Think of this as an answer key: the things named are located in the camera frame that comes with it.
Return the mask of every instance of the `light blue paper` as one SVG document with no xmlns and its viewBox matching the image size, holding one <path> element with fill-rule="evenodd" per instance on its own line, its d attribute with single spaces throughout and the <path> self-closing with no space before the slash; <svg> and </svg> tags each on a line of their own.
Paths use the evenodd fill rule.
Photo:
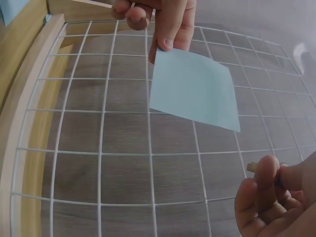
<svg viewBox="0 0 316 237">
<path fill-rule="evenodd" d="M 0 0 L 4 25 L 9 25 L 28 2 L 29 0 Z"/>
<path fill-rule="evenodd" d="M 229 69 L 198 54 L 157 50 L 150 108 L 240 132 Z"/>
</svg>

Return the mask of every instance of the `wood grain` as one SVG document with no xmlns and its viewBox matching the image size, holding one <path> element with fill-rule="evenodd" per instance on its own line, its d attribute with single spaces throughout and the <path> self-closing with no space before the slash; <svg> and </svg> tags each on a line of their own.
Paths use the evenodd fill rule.
<svg viewBox="0 0 316 237">
<path fill-rule="evenodd" d="M 64 25 L 62 14 L 44 26 L 25 57 L 0 115 L 0 236 L 10 236 L 10 190 L 16 147 L 25 109 L 45 59 Z"/>
<path fill-rule="evenodd" d="M 46 14 L 46 1 L 30 0 L 14 20 L 1 30 L 0 113 L 19 66 L 43 27 Z"/>
</svg>

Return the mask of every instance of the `white wire grid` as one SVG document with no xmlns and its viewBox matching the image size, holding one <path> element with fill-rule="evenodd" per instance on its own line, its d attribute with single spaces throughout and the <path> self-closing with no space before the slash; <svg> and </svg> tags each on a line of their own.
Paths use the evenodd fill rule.
<svg viewBox="0 0 316 237">
<path fill-rule="evenodd" d="M 266 149 L 266 150 L 255 150 L 255 151 L 243 151 L 240 149 L 239 147 L 239 143 L 238 143 L 238 138 L 237 135 L 235 133 L 235 139 L 236 139 L 236 143 L 237 143 L 237 151 L 231 151 L 231 152 L 200 152 L 199 149 L 199 144 L 198 144 L 198 136 L 197 136 L 197 131 L 196 131 L 196 125 L 195 122 L 192 121 L 192 125 L 193 125 L 193 129 L 194 129 L 194 135 L 195 135 L 195 142 L 196 142 L 196 148 L 197 148 L 197 152 L 196 153 L 174 153 L 174 154 L 153 154 L 152 153 L 152 144 L 151 144 L 151 114 L 164 114 L 164 113 L 160 113 L 160 112 L 151 112 L 150 108 L 149 108 L 149 65 L 148 65 L 148 61 L 146 61 L 146 79 L 128 79 L 128 80 L 145 80 L 146 81 L 146 88 L 147 88 L 147 111 L 146 112 L 118 112 L 118 111 L 106 111 L 106 101 L 107 101 L 107 91 L 108 91 L 108 85 L 109 85 L 109 81 L 110 80 L 120 80 L 118 78 L 110 78 L 110 70 L 111 70 L 111 64 L 112 64 L 112 58 L 114 55 L 119 55 L 119 56 L 135 56 L 135 57 L 148 57 L 148 38 L 151 37 L 148 35 L 148 31 L 145 31 L 145 35 L 122 35 L 120 34 L 120 36 L 134 36 L 134 37 L 145 37 L 145 55 L 125 55 L 125 54 L 114 54 L 114 45 L 115 45 L 115 41 L 116 41 L 116 36 L 117 36 L 117 31 L 118 31 L 118 25 L 119 25 L 119 21 L 116 21 L 116 26 L 115 26 L 115 32 L 113 35 L 113 41 L 112 41 L 112 46 L 111 46 L 111 52 L 109 54 L 103 54 L 103 53 L 82 53 L 82 49 L 84 46 L 84 43 L 87 39 L 88 36 L 104 36 L 104 34 L 89 34 L 89 29 L 91 27 L 91 25 L 94 22 L 111 22 L 111 21 L 90 21 L 88 22 L 88 27 L 86 29 L 85 34 L 83 35 L 66 35 L 66 36 L 62 36 L 62 32 L 64 31 L 64 29 L 66 28 L 67 24 L 64 25 L 64 28 L 62 29 L 59 37 L 56 39 L 52 49 L 50 50 L 49 56 L 66 56 L 66 55 L 73 55 L 76 56 L 76 61 L 74 64 L 74 67 L 72 69 L 71 72 L 71 76 L 69 78 L 42 78 L 42 74 L 43 74 L 43 70 L 47 65 L 47 61 L 48 58 L 46 59 L 44 66 L 41 70 L 41 73 L 39 75 L 39 78 L 37 79 L 37 83 L 35 85 L 35 88 L 33 89 L 33 93 L 31 96 L 31 99 L 29 101 L 29 105 L 27 108 L 27 111 L 47 111 L 47 112 L 61 112 L 61 117 L 60 117 L 60 121 L 59 121 L 59 126 L 58 126 L 58 132 L 57 132 L 57 139 L 56 139 L 56 144 L 55 144 L 55 150 L 44 150 L 44 149 L 34 149 L 34 148 L 26 148 L 26 147 L 21 147 L 21 140 L 22 140 L 22 136 L 23 136 L 23 132 L 26 126 L 26 123 L 23 122 L 23 126 L 22 126 L 22 130 L 21 130 L 21 134 L 20 134 L 20 139 L 19 139 L 19 143 L 18 143 L 18 147 L 17 147 L 17 152 L 16 152 L 16 157 L 15 157 L 15 163 L 14 163 L 14 171 L 13 171 L 13 180 L 12 180 L 12 186 L 11 186 L 11 235 L 15 236 L 15 228 L 14 228 L 14 196 L 18 195 L 18 196 L 24 196 L 24 197 L 29 197 L 29 198 L 35 198 L 35 199 L 40 199 L 40 200 L 45 200 L 45 201 L 49 201 L 50 202 L 50 236 L 53 237 L 54 233 L 53 233 L 53 209 L 54 209 L 54 203 L 55 202 L 59 202 L 59 203 L 69 203 L 69 204 L 79 204 L 79 205 L 93 205 L 93 206 L 97 206 L 97 210 L 98 210 L 98 236 L 101 237 L 103 235 L 106 235 L 106 233 L 102 233 L 102 228 L 101 228 L 101 207 L 102 206 L 116 206 L 116 207 L 137 207 L 137 206 L 150 206 L 152 207 L 153 211 L 153 225 L 154 225 L 154 236 L 157 237 L 158 236 L 158 230 L 157 230 L 157 220 L 156 220 L 156 207 L 157 206 L 167 206 L 167 205 L 183 205 L 183 204 L 191 204 L 191 203 L 201 203 L 201 202 L 205 202 L 205 208 L 206 208 L 206 213 L 207 213 L 207 221 L 208 221 L 208 231 L 209 231 L 209 236 L 211 237 L 212 235 L 212 231 L 211 231 L 211 223 L 210 223 L 210 217 L 209 217 L 209 209 L 208 209 L 208 203 L 212 202 L 212 201 L 218 201 L 218 200 L 226 200 L 226 199 L 233 199 L 235 198 L 235 196 L 232 197 L 224 197 L 224 198 L 216 198 L 216 199 L 208 199 L 207 198 L 207 194 L 206 194 L 206 187 L 205 187 L 205 181 L 204 181 L 204 175 L 203 175 L 203 169 L 202 169 L 202 163 L 201 163 L 201 155 L 207 155 L 207 154 L 239 154 L 240 157 L 240 161 L 241 161 L 241 165 L 242 165 L 242 169 L 243 169 L 243 174 L 246 177 L 246 172 L 245 172 L 245 167 L 244 167 L 244 163 L 243 163 L 243 158 L 242 158 L 242 154 L 244 153 L 249 153 L 249 152 L 269 152 L 272 151 L 273 154 L 275 155 L 275 151 L 279 151 L 279 150 L 290 150 L 290 149 L 297 149 L 299 154 L 300 154 L 300 159 L 303 160 L 302 155 L 301 155 L 301 148 L 304 147 L 313 147 L 315 145 L 308 145 L 308 146 L 299 146 L 298 142 L 295 138 L 295 134 L 293 132 L 293 129 L 291 127 L 291 124 L 289 122 L 290 118 L 301 118 L 301 119 L 307 119 L 310 129 L 311 129 L 311 124 L 309 122 L 309 118 L 306 113 L 304 112 L 303 117 L 289 117 L 289 116 L 264 116 L 261 108 L 259 106 L 258 103 L 258 99 L 255 96 L 254 90 L 267 90 L 267 91 L 274 91 L 274 92 L 284 92 L 284 93 L 292 93 L 295 94 L 297 99 L 298 99 L 298 95 L 303 94 L 303 95 L 308 95 L 311 97 L 311 100 L 314 104 L 314 106 L 316 106 L 315 104 L 315 100 L 313 99 L 312 95 L 310 94 L 310 92 L 308 91 L 308 88 L 306 87 L 306 84 L 304 83 L 303 79 L 302 79 L 302 75 L 299 73 L 299 71 L 296 69 L 296 67 L 294 66 L 294 64 L 292 63 L 291 59 L 286 55 L 285 51 L 283 50 L 282 47 L 280 47 L 277 44 L 274 44 L 272 42 L 268 42 L 268 41 L 264 41 L 262 39 L 257 39 L 257 38 L 253 38 L 253 37 L 249 37 L 249 36 L 245 36 L 245 35 L 241 35 L 241 34 L 237 34 L 237 33 L 232 33 L 232 32 L 227 32 L 224 30 L 217 30 L 217 29 L 211 29 L 211 28 L 205 28 L 205 27 L 196 27 L 196 29 L 199 29 L 201 34 L 202 34 L 202 38 L 203 40 L 196 40 L 194 39 L 193 41 L 198 41 L 198 42 L 204 42 L 206 45 L 206 49 L 208 51 L 208 55 L 210 58 L 212 58 L 212 52 L 210 50 L 209 47 L 209 43 L 212 44 L 217 44 L 217 45 L 225 45 L 225 46 L 229 46 L 230 48 L 232 48 L 235 57 L 237 58 L 238 64 L 232 64 L 232 63 L 226 63 L 226 62 L 220 62 L 220 63 L 225 63 L 225 64 L 230 64 L 230 65 L 235 65 L 235 66 L 239 66 L 242 68 L 242 71 L 244 73 L 244 76 L 249 84 L 249 87 L 247 86 L 235 86 L 235 87 L 241 87 L 241 88 L 249 88 L 252 92 L 252 95 L 255 98 L 255 102 L 256 102 L 256 106 L 259 110 L 259 115 L 239 115 L 240 117 L 259 117 L 262 120 L 262 123 L 265 127 L 265 132 L 267 134 L 268 140 L 269 140 L 269 144 L 271 149 Z M 206 30 L 213 30 L 213 31 L 218 31 L 218 32 L 224 32 L 225 36 L 229 42 L 229 45 L 227 44 L 221 44 L 221 43 L 214 43 L 214 42 L 209 42 L 206 40 L 205 35 L 204 35 L 204 31 Z M 242 48 L 242 47 L 237 47 L 234 46 L 232 44 L 232 41 L 229 37 L 229 34 L 234 34 L 234 35 L 238 35 L 238 36 L 243 36 L 245 37 L 245 39 L 248 40 L 248 42 L 251 45 L 251 49 L 249 48 Z M 60 39 L 61 37 L 74 37 L 74 36 L 81 36 L 83 37 L 83 40 L 81 42 L 80 48 L 78 53 L 76 54 L 53 54 L 52 51 L 54 49 L 54 47 L 57 44 L 58 39 Z M 271 51 L 271 53 L 267 53 L 267 52 L 261 52 L 261 51 L 257 51 L 255 49 L 255 47 L 253 46 L 251 39 L 253 40 L 260 40 L 261 43 L 264 43 Z M 283 51 L 284 56 L 277 56 L 273 53 L 273 51 L 271 50 L 271 46 L 278 46 L 280 47 L 280 49 Z M 251 66 L 245 66 L 242 65 L 238 54 L 236 53 L 237 48 L 241 48 L 244 50 L 249 50 L 252 51 L 256 54 L 257 58 L 260 61 L 261 67 L 251 67 Z M 259 57 L 258 53 L 263 53 L 263 54 L 267 54 L 270 56 L 273 56 L 279 63 L 279 71 L 274 71 L 274 70 L 268 70 L 264 67 L 264 64 L 262 63 L 261 58 Z M 81 55 L 109 55 L 110 59 L 109 59 L 109 64 L 108 64 L 108 71 L 107 71 L 107 76 L 106 78 L 74 78 L 74 74 L 75 74 L 75 70 L 79 61 L 79 57 Z M 288 73 L 285 72 L 278 60 L 278 58 L 283 58 L 286 60 L 289 60 L 291 65 L 293 66 L 293 68 L 296 71 L 296 74 L 292 74 L 292 73 Z M 249 78 L 247 77 L 247 74 L 245 72 L 245 68 L 255 68 L 255 69 L 263 69 L 265 71 L 265 73 L 267 74 L 269 81 L 271 82 L 271 77 L 269 75 L 268 72 L 278 72 L 278 73 L 283 73 L 285 75 L 295 75 L 298 76 L 300 78 L 300 80 L 302 81 L 304 87 L 306 88 L 306 91 L 308 93 L 297 93 L 295 92 L 295 89 L 293 87 L 293 85 L 291 84 L 291 87 L 293 88 L 294 92 L 288 92 L 288 91 L 277 91 L 274 89 L 262 89 L 262 88 L 254 88 L 251 87 L 251 83 L 249 82 Z M 41 80 L 69 80 L 68 83 L 68 87 L 67 87 L 67 91 L 66 91 L 66 95 L 65 95 L 65 99 L 64 99 L 64 103 L 63 103 L 63 107 L 60 110 L 57 109 L 53 109 L 53 110 L 48 110 L 48 109 L 31 109 L 30 105 L 32 104 L 33 101 L 33 97 L 35 94 L 35 91 L 38 87 L 38 83 Z M 66 104 L 67 104 L 67 99 L 68 99 L 68 95 L 70 92 L 70 88 L 71 88 L 71 84 L 73 80 L 80 80 L 80 79 L 91 79 L 91 80 L 96 80 L 96 79 L 105 79 L 106 80 L 106 85 L 105 85 L 105 93 L 104 93 L 104 98 L 103 98 L 103 106 L 102 106 L 102 111 L 86 111 L 86 110 L 67 110 L 66 109 Z M 285 109 L 282 105 L 282 103 L 280 102 L 283 111 L 285 112 Z M 63 124 L 63 117 L 65 112 L 67 113 L 99 113 L 101 114 L 102 118 L 101 118 L 101 127 L 100 127 L 100 136 L 99 136 L 99 150 L 97 153 L 93 153 L 93 152 L 75 152 L 75 151 L 60 151 L 58 149 L 59 147 L 59 140 L 60 140 L 60 135 L 61 135 L 61 129 L 62 129 L 62 124 Z M 121 153 L 104 153 L 102 152 L 102 144 L 103 144 L 103 127 L 104 127 L 104 117 L 105 114 L 110 114 L 110 113 L 132 113 L 132 114 L 146 114 L 147 115 L 147 121 L 148 121 L 148 141 L 149 141 L 149 154 L 121 154 Z M 273 144 L 271 142 L 271 137 L 268 131 L 268 128 L 266 126 L 265 120 L 264 118 L 285 118 L 291 128 L 291 132 L 293 134 L 294 140 L 295 140 L 295 147 L 291 147 L 291 148 L 274 148 Z M 53 153 L 54 157 L 53 157 L 53 172 L 52 172 L 52 178 L 51 178 L 51 192 L 50 192 L 50 198 L 45 198 L 45 197 L 35 197 L 35 196 L 31 196 L 31 195 L 27 195 L 27 194 L 23 194 L 23 193 L 18 193 L 15 192 L 15 180 L 16 180 L 16 175 L 17 175 L 17 163 L 18 163 L 18 158 L 19 158 L 19 151 L 36 151 L 36 152 L 46 152 L 46 153 Z M 60 199 L 55 199 L 54 198 L 54 187 L 55 187 L 55 175 L 56 175 L 56 162 L 57 162 L 57 155 L 58 154 L 77 154 L 77 155 L 97 155 L 98 156 L 98 181 L 97 181 L 97 190 L 98 190 L 98 194 L 97 194 L 97 203 L 90 203 L 90 202 L 78 202 L 78 201 L 70 201 L 70 200 L 60 200 Z M 151 195 L 152 195 L 152 203 L 151 204 L 112 204 L 112 203 L 101 203 L 101 162 L 102 162 L 102 156 L 103 155 L 111 155 L 111 156 L 142 156 L 142 157 L 148 157 L 149 155 L 149 159 L 150 159 L 150 174 L 151 174 Z M 159 156 L 178 156 L 178 155 L 197 155 L 198 156 L 198 162 L 199 162 L 199 166 L 200 166 L 200 172 L 201 172 L 201 181 L 202 181 L 202 185 L 203 185 L 203 193 L 204 193 L 204 201 L 188 201 L 188 202 L 174 202 L 174 203 L 156 203 L 155 202 L 155 190 L 154 190 L 154 174 L 153 174 L 153 157 L 159 157 Z"/>
</svg>

